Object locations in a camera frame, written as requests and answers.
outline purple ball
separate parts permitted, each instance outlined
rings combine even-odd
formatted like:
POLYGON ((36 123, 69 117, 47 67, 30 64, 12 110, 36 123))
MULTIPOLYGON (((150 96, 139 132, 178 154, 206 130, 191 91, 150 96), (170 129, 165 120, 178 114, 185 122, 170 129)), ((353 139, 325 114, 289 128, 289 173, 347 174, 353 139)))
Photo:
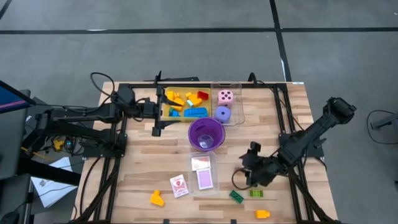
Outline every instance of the purple ball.
POLYGON ((223 124, 227 124, 231 118, 231 110, 225 106, 219 106, 216 109, 214 118, 223 124))

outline floor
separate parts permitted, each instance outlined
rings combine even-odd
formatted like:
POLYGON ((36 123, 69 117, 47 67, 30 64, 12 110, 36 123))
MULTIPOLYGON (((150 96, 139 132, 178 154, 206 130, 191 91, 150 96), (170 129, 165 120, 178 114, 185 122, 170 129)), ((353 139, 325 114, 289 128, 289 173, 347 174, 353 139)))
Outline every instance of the floor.
MULTIPOLYGON (((91 85, 90 72, 107 73, 116 81, 153 79, 162 70, 165 78, 245 81, 254 72, 263 81, 305 82, 314 118, 330 96, 358 108, 350 124, 325 134, 323 148, 339 219, 396 223, 398 148, 372 142, 366 117, 372 110, 398 111, 398 2, 276 0, 276 24, 270 2, 275 1, 0 0, 0 5, 5 3, 0 11, 0 79, 31 89, 47 103, 85 106, 97 105, 100 95, 91 85), (267 31, 274 25, 340 32, 279 29, 282 44, 280 35, 267 31), (131 34, 130 30, 187 27, 265 31, 131 34), (118 34, 79 34, 102 29, 118 34), (19 32, 7 35, 4 30, 19 32), (55 32, 40 33, 43 30, 55 32)), ((383 116, 377 113, 371 120, 383 116)), ((383 142, 398 141, 391 132, 386 128, 372 135, 383 142)), ((81 167, 73 169, 79 172, 81 167)), ((76 191, 46 210, 36 203, 35 223, 67 222, 75 196, 76 191)))

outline pink dice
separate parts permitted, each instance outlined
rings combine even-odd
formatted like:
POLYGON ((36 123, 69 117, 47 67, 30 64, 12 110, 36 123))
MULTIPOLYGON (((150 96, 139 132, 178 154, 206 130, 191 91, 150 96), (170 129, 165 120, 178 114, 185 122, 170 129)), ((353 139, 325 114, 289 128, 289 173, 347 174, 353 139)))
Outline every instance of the pink dice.
POLYGON ((231 108, 234 104, 234 94, 231 90, 221 90, 218 92, 218 106, 231 108))

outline yellow tray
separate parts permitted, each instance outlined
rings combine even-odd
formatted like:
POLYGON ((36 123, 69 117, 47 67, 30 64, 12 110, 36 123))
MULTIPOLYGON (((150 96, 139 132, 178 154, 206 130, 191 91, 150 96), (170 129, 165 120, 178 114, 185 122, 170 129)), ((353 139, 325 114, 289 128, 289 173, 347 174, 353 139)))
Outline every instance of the yellow tray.
POLYGON ((186 118, 184 117, 185 109, 189 109, 189 104, 187 103, 187 97, 185 96, 186 93, 197 94, 198 91, 202 91, 204 93, 209 94, 209 98, 207 100, 203 100, 202 103, 197 107, 201 108, 204 107, 207 110, 208 116, 211 117, 211 90, 210 88, 188 88, 188 87, 167 87, 165 89, 165 93, 167 94, 168 91, 173 91, 174 93, 179 93, 181 100, 185 102, 184 106, 182 107, 182 111, 178 112, 180 114, 179 117, 170 117, 169 116, 169 109, 170 105, 162 104, 162 120, 179 120, 181 122, 192 122, 198 118, 186 118))

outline card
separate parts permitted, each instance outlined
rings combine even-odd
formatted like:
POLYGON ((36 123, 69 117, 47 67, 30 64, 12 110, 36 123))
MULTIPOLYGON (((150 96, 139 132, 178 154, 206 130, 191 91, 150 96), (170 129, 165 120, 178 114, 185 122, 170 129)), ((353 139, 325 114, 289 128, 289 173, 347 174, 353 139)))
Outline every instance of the card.
POLYGON ((213 188, 210 168, 197 170, 199 190, 213 188))
POLYGON ((182 174, 171 178, 170 183, 172 184, 175 198, 181 197, 189 193, 187 183, 185 183, 185 179, 182 174))
POLYGON ((210 156, 200 156, 191 158, 192 171, 210 168, 210 156))

